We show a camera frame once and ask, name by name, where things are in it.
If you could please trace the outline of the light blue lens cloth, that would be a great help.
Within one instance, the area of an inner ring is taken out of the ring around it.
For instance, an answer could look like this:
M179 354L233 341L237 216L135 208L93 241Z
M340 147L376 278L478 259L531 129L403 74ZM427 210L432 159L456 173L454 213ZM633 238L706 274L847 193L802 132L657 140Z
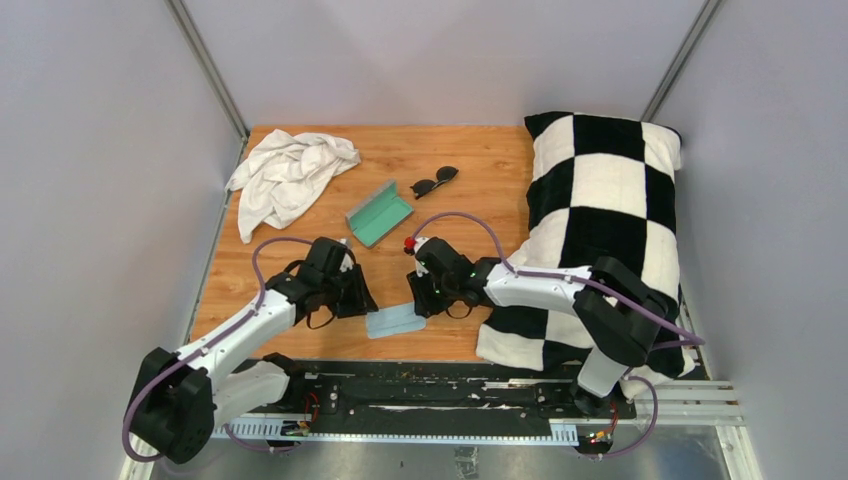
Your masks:
M392 306L366 315L366 335L379 339L423 330L427 319L415 312L413 303Z

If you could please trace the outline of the grey glasses case green lining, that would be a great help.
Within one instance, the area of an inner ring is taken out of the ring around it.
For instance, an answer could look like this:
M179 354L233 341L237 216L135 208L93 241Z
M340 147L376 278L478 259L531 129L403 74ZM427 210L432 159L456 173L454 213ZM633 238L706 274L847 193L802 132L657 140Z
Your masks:
M394 179L386 181L345 215L347 227L371 249L406 221L414 208L398 192Z

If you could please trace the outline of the black sunglasses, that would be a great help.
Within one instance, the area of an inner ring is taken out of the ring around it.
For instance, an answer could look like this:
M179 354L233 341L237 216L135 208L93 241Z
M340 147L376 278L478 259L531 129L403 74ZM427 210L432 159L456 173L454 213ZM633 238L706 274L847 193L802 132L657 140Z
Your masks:
M459 170L453 166L443 166L436 172L435 179L422 179L415 182L410 189L414 194L415 199L420 199L441 185L453 180L459 173Z

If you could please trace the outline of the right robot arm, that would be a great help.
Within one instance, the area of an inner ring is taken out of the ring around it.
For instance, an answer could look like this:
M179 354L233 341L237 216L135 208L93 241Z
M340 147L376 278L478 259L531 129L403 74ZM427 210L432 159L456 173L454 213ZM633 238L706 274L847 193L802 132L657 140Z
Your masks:
M572 406L584 417L607 409L618 381L646 363L669 311L663 297L612 257L575 268L513 267L494 257L471 262L438 237L409 237L404 251L416 262L407 280L415 312L425 318L456 302L577 317L594 343L570 387Z

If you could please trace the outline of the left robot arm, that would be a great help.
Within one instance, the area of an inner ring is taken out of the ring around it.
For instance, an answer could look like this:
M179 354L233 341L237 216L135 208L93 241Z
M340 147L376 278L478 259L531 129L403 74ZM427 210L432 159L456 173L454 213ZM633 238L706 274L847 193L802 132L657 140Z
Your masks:
M309 246L304 259L260 280L254 298L216 329L175 351L157 347L143 358L123 419L128 457L184 464L215 429L258 407L313 413L317 401L294 360L272 353L242 366L260 346L322 307L333 318L376 311L346 243L319 237Z

